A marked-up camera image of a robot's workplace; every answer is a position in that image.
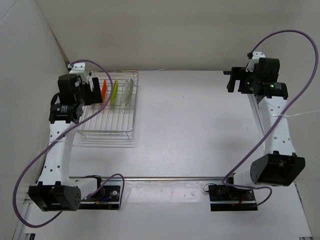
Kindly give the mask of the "orange plate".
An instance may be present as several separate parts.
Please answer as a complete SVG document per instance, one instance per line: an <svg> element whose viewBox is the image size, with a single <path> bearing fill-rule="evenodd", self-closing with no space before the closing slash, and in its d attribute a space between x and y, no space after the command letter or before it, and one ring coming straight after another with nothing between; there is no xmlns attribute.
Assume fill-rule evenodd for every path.
<svg viewBox="0 0 320 240"><path fill-rule="evenodd" d="M106 97L107 89L108 89L107 81L104 80L101 88L101 97L102 97L102 102L100 103L101 106L105 103L105 100L107 99Z"/></svg>

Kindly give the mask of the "green plate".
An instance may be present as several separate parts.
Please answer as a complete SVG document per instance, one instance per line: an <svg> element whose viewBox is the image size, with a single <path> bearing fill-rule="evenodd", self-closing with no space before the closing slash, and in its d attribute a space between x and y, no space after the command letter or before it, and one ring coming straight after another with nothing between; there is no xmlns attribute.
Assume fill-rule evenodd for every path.
<svg viewBox="0 0 320 240"><path fill-rule="evenodd" d="M116 99L117 99L117 94L118 94L118 88L119 88L119 83L118 80L116 79L113 85L113 91L111 94L111 98L110 98L110 105L115 105L116 104Z"/></svg>

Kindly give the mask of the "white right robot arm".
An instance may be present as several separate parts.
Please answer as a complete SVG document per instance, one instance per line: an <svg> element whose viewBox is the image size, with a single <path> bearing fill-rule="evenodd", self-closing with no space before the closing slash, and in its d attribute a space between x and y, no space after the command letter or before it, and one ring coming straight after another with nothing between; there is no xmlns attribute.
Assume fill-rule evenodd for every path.
<svg viewBox="0 0 320 240"><path fill-rule="evenodd" d="M238 91L248 96L264 153L249 170L233 174L233 182L224 188L230 200L238 199L244 188L287 187L306 166L305 159L296 153L282 113L289 95L286 84L278 82L279 70L279 59L261 52L256 52L247 66L231 69L227 90L232 93L239 81Z"/></svg>

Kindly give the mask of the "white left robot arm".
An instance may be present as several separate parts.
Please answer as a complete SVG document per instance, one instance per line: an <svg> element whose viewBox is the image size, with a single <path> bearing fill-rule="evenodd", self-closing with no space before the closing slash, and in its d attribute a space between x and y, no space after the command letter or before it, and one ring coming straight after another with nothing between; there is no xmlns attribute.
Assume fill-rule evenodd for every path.
<svg viewBox="0 0 320 240"><path fill-rule="evenodd" d="M100 200L105 194L98 175L70 179L76 124L83 107L103 102L99 79L94 77L91 81L74 73L58 78L59 92L51 99L49 113L49 143L53 146L46 153L37 185L28 190L29 197L44 212L76 211L88 196Z"/></svg>

